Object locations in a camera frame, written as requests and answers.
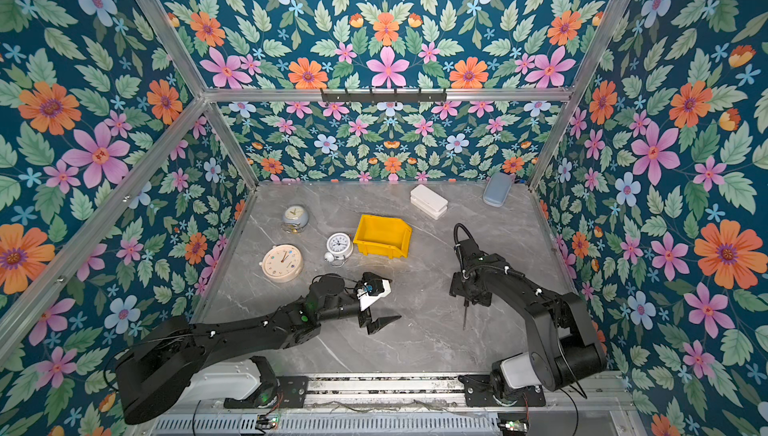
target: gray marble table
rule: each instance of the gray marble table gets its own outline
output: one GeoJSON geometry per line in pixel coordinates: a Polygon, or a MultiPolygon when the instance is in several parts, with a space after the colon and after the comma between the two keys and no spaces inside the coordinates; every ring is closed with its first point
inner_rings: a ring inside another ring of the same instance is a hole
{"type": "Polygon", "coordinates": [[[265,355],[276,373],[317,372],[486,372],[493,362],[525,351],[523,320],[494,297],[491,307],[470,306],[462,330],[463,299],[448,294],[458,268],[453,226],[464,223],[480,248],[497,252],[533,281],[567,291],[558,253],[534,212],[527,188],[514,185],[501,208],[482,201],[484,184],[438,183],[430,188],[448,200],[448,211],[435,221],[411,205],[413,184],[263,183],[257,192],[234,258],[211,301],[205,322],[263,315],[305,295],[316,275],[338,272],[358,279],[364,271],[392,279],[392,294],[371,308],[374,318],[402,318],[369,336],[356,318],[327,321],[320,336],[265,355]],[[302,204],[309,226],[292,235],[280,229],[284,209],[302,204]],[[357,249],[339,269],[322,258],[334,232],[354,235],[361,214],[404,219],[412,228],[408,258],[360,254],[357,249]],[[293,244],[304,256],[301,275],[277,285],[258,266],[273,245],[293,244]]]}

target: white alarm clock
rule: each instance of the white alarm clock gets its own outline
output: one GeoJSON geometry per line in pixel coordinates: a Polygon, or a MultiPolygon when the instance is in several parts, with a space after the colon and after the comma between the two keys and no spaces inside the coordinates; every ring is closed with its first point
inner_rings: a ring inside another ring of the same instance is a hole
{"type": "Polygon", "coordinates": [[[304,268],[301,251],[294,245],[273,246],[259,263],[264,275],[274,282],[288,282],[304,268]]]}
{"type": "Polygon", "coordinates": [[[354,246],[352,245],[350,235],[337,232],[328,238],[326,249],[328,249],[328,252],[325,254],[326,261],[331,263],[331,266],[337,268],[344,265],[346,259],[352,255],[354,246]]]}

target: alarm clock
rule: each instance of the alarm clock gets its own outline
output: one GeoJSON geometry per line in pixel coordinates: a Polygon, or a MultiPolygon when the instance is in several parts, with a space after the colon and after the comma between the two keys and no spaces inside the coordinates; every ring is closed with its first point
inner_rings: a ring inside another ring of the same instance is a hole
{"type": "Polygon", "coordinates": [[[264,275],[274,282],[288,282],[304,268],[301,251],[294,245],[273,246],[259,263],[264,275]]]}
{"type": "Polygon", "coordinates": [[[293,234],[302,232],[310,221],[310,213],[300,205],[292,205],[283,212],[283,230],[293,234]]]}
{"type": "Polygon", "coordinates": [[[328,238],[326,249],[328,249],[328,252],[325,254],[326,261],[331,263],[331,266],[334,268],[338,268],[343,266],[346,259],[352,255],[354,246],[348,234],[337,232],[328,238]]]}

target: yellow plastic container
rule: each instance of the yellow plastic container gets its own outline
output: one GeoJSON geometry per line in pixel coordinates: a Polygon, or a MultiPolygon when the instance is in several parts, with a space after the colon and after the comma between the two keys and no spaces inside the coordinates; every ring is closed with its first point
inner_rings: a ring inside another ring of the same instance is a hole
{"type": "Polygon", "coordinates": [[[390,259],[407,258],[411,233],[411,226],[400,218],[364,214],[360,217],[354,243],[364,255],[378,254],[390,259]]]}

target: wire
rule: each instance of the wire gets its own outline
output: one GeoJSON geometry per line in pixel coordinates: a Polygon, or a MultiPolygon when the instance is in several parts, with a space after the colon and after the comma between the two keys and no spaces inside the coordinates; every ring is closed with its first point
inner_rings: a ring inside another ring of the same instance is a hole
{"type": "Polygon", "coordinates": [[[198,401],[198,402],[197,402],[197,406],[195,406],[195,407],[194,407],[194,412],[192,413],[192,434],[193,434],[194,436],[197,436],[197,432],[195,432],[195,430],[194,430],[194,419],[195,419],[195,416],[197,416],[197,408],[199,408],[199,407],[200,407],[200,403],[201,403],[201,402],[202,402],[202,401],[198,401]]]}
{"type": "Polygon", "coordinates": [[[571,394],[568,394],[563,388],[560,388],[560,391],[565,393],[565,395],[568,396],[568,399],[574,404],[574,409],[576,410],[576,426],[574,427],[574,432],[571,436],[576,436],[576,431],[578,430],[578,406],[576,405],[576,401],[571,397],[571,394]]]}

